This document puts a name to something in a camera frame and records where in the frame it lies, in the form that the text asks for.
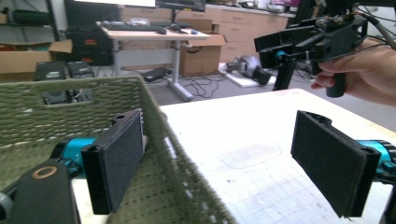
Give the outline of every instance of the gray floor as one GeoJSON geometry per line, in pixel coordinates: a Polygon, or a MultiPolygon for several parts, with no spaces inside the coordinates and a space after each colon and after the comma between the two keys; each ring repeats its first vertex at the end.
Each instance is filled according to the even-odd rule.
{"type": "MultiPolygon", "coordinates": [[[[195,78],[182,77],[179,83],[185,86],[186,90],[191,94],[195,95],[192,102],[266,92],[271,91],[273,88],[272,85],[240,88],[229,79],[220,75],[195,78]]],[[[166,80],[148,83],[148,86],[159,105],[188,104],[170,89],[166,80]]],[[[329,98],[326,96],[325,90],[311,90],[309,80],[305,80],[296,75],[293,76],[289,88],[299,88],[309,91],[327,101],[396,132],[396,107],[369,103],[349,95],[344,95],[340,98],[329,98]]]]}

